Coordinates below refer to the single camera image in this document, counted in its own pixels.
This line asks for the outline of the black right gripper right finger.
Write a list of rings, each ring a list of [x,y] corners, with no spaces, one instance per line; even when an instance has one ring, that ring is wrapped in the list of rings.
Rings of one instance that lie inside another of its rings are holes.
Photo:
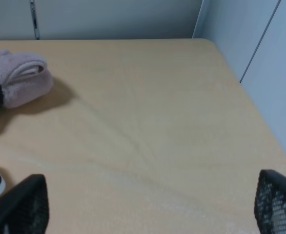
[[[254,216],[262,234],[286,234],[286,177],[275,170],[259,173]]]

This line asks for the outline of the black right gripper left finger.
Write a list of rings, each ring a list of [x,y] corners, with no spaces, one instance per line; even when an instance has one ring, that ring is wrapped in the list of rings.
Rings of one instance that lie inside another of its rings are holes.
[[[0,197],[0,234],[44,234],[49,200],[43,174],[32,174]]]

